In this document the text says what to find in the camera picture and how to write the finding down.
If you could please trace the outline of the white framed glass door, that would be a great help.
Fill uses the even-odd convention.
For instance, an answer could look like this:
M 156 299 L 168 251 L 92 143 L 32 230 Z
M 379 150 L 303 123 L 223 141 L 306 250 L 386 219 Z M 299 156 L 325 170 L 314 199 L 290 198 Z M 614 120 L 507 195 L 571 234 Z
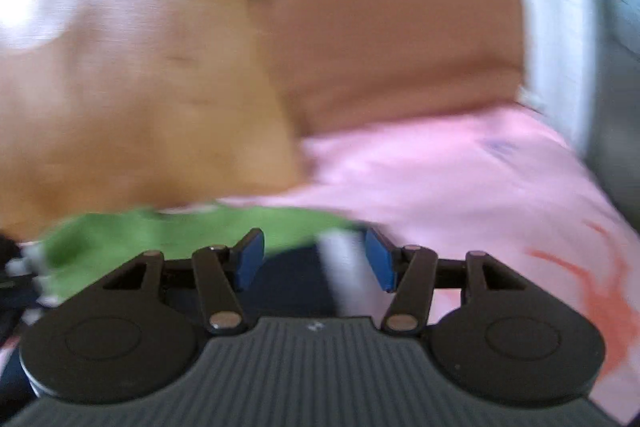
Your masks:
M 639 0 L 527 0 L 530 101 L 639 221 Z

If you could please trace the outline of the green navy white knit sweater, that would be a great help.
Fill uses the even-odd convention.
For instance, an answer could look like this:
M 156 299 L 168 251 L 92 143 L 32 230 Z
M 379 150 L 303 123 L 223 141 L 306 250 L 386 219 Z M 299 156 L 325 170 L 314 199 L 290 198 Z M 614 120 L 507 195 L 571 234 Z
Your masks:
M 252 228 L 265 234 L 265 259 L 250 289 L 239 295 L 245 312 L 250 317 L 337 314 L 322 242 L 334 233 L 360 247 L 366 227 L 328 212 L 216 205 L 179 213 L 88 213 L 22 248 L 42 278 L 46 295 L 62 303 L 142 251 L 157 249 L 168 260 L 184 259 L 198 248 L 233 245 Z

